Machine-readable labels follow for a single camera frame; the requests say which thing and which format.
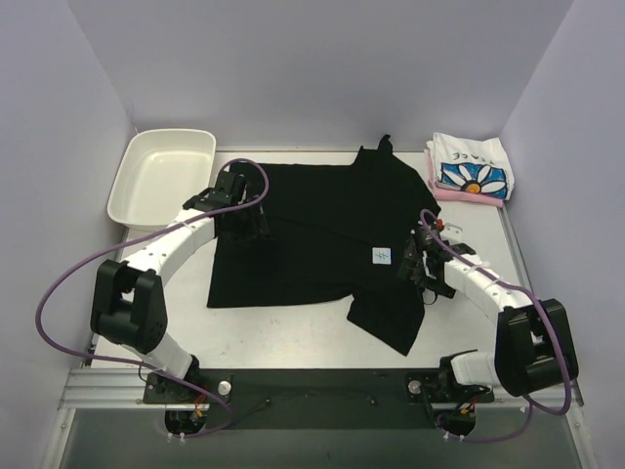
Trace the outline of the white plastic bin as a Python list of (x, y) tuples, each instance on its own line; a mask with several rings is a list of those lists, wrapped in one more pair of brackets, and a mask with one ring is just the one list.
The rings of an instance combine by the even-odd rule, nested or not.
[(130, 141), (107, 202), (108, 217), (130, 230), (167, 227), (191, 196), (207, 188), (216, 138), (204, 130), (154, 129)]

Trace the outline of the black t shirt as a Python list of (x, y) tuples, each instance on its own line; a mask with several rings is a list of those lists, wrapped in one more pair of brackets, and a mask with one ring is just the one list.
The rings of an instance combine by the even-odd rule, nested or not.
[(440, 208), (419, 173), (394, 154), (390, 136), (360, 148), (350, 165), (238, 162), (262, 202), (268, 235), (217, 241), (212, 309), (353, 299), (347, 319), (396, 352), (412, 348), (425, 308), (418, 286), (398, 277), (405, 243), (427, 209)]

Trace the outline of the white daisy print t shirt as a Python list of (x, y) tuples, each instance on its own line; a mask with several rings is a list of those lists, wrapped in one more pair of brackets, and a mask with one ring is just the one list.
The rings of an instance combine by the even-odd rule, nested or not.
[(515, 177), (499, 138), (485, 141), (434, 133), (427, 141), (435, 184), (442, 189), (509, 200)]

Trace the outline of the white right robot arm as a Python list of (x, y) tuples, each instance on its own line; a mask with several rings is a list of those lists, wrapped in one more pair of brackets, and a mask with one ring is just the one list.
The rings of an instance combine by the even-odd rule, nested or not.
[(503, 280), (458, 230), (420, 226), (406, 242), (398, 277), (436, 298), (467, 298), (494, 326), (494, 350), (460, 352), (440, 364), (462, 387), (500, 387), (514, 397), (556, 385), (572, 395), (579, 373), (567, 313), (556, 299), (539, 300)]

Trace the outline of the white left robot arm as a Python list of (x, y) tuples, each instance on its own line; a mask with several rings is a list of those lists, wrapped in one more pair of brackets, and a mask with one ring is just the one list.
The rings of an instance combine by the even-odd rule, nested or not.
[(146, 238), (144, 247), (120, 261), (103, 262), (96, 275), (91, 329), (134, 353), (144, 366), (168, 376), (166, 391), (179, 402), (199, 393), (198, 365), (167, 332), (164, 288), (175, 273), (205, 244), (228, 238), (247, 241), (268, 233), (262, 200), (269, 177), (258, 164), (262, 191), (248, 191), (245, 176), (231, 166), (216, 184), (192, 196), (165, 229)]

